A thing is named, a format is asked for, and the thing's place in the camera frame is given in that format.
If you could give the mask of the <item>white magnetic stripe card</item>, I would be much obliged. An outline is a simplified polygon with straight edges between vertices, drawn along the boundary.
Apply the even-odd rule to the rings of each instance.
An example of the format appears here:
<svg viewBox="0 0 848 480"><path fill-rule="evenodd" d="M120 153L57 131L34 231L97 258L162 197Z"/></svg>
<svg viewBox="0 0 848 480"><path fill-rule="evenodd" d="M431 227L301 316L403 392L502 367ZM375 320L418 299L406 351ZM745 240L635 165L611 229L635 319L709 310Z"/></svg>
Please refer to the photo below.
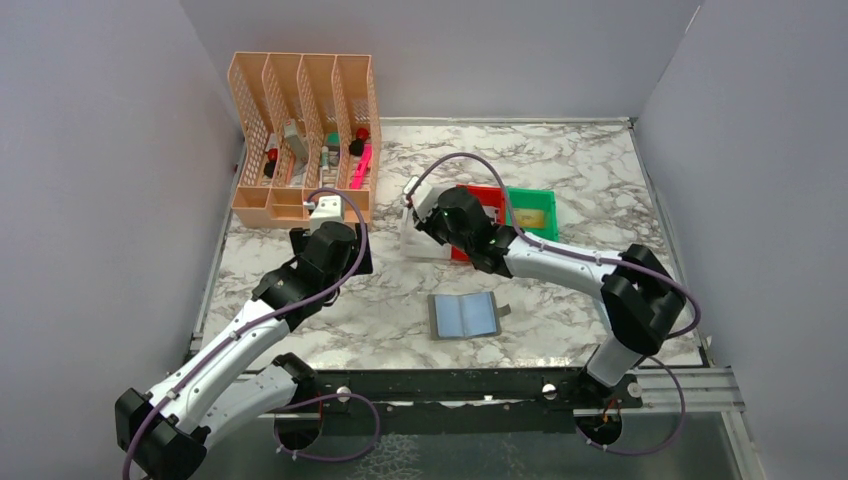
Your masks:
<svg viewBox="0 0 848 480"><path fill-rule="evenodd" d="M483 210L494 223L501 222L499 208L497 208L496 206L484 205Z"/></svg>

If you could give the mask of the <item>red plastic bin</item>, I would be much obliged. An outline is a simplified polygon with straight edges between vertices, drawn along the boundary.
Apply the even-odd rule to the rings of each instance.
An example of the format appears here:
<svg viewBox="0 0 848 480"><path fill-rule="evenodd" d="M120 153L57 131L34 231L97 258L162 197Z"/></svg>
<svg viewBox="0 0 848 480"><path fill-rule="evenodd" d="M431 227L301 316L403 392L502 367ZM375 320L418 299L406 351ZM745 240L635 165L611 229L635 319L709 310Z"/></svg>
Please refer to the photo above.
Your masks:
<svg viewBox="0 0 848 480"><path fill-rule="evenodd" d="M452 245L451 259L473 262L477 255L497 244L499 230L503 224L505 200L500 188L490 186L456 185L445 191L446 197L439 199L444 208L443 219L448 226L448 240ZM484 212L483 206L500 209L500 223L494 223Z"/></svg>

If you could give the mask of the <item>grey metal card holder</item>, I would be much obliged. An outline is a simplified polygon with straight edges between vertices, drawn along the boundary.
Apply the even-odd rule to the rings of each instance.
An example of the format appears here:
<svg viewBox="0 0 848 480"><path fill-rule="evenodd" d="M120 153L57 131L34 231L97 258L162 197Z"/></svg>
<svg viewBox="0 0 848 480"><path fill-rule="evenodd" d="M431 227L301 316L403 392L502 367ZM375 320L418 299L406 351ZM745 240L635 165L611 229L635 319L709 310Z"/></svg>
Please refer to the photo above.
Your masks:
<svg viewBox="0 0 848 480"><path fill-rule="evenodd" d="M427 297L430 337L434 341L498 336L509 304L498 305L493 292Z"/></svg>

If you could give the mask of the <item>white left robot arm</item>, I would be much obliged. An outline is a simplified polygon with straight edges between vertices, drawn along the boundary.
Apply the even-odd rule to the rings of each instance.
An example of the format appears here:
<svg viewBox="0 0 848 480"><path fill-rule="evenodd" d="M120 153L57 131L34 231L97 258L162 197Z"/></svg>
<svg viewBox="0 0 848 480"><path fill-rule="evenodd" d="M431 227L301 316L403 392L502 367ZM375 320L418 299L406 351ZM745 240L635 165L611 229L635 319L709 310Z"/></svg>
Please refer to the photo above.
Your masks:
<svg viewBox="0 0 848 480"><path fill-rule="evenodd" d="M290 233L293 256L265 273L233 320L191 360L146 391L115 403L121 475L188 479L211 447L275 408L321 402L316 373L295 354L275 357L253 379L238 378L263 352L332 305L341 286L373 271L366 225L324 220Z"/></svg>

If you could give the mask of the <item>peach plastic desk organizer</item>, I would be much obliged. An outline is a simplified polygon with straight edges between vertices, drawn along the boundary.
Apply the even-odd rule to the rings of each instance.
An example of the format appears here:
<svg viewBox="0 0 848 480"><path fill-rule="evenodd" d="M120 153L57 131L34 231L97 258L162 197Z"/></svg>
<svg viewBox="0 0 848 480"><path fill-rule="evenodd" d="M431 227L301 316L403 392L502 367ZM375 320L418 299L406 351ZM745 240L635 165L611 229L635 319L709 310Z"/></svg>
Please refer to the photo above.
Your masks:
<svg viewBox="0 0 848 480"><path fill-rule="evenodd" d="M372 56L237 52L227 78L246 144L232 211L245 227L306 226L318 188L372 219L382 145Z"/></svg>

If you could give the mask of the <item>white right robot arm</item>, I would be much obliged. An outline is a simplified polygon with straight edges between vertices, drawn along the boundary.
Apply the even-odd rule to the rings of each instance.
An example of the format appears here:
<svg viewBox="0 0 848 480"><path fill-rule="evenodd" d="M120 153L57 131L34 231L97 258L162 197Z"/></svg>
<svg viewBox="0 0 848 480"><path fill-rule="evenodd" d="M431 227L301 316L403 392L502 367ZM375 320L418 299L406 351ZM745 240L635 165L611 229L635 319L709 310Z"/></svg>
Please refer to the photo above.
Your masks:
<svg viewBox="0 0 848 480"><path fill-rule="evenodd" d="M481 272L566 287L592 297L608 335L584 367L599 387L616 386L629 369L656 354L686 306L653 252L639 244L624 253L569 250L493 221L466 187L422 185L408 195L417 230L462 251Z"/></svg>

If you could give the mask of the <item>green plastic bin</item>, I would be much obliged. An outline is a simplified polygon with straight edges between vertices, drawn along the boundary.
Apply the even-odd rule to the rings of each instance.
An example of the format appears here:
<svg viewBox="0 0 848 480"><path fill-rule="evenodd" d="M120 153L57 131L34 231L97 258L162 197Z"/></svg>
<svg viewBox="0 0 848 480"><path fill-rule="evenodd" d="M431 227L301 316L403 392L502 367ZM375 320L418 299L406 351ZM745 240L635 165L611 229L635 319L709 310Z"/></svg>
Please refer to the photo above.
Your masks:
<svg viewBox="0 0 848 480"><path fill-rule="evenodd" d="M521 229L545 240L559 241L557 203L552 191L509 187L507 192Z"/></svg>

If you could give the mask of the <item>white plastic bin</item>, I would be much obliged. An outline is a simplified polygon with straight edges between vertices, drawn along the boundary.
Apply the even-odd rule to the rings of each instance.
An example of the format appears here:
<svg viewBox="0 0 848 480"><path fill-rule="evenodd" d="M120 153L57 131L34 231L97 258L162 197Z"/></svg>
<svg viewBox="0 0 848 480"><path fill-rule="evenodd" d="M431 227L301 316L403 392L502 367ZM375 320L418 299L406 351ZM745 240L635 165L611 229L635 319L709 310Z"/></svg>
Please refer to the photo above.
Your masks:
<svg viewBox="0 0 848 480"><path fill-rule="evenodd" d="M403 208L399 228L400 249L405 257L420 260L447 261L451 259L451 246L449 243L439 244L425 232L415 228L415 213L423 213L424 217L433 213L439 195L445 190L446 187L436 186L426 194L416 192L413 196L416 202L418 202L420 196L423 196L422 210Z"/></svg>

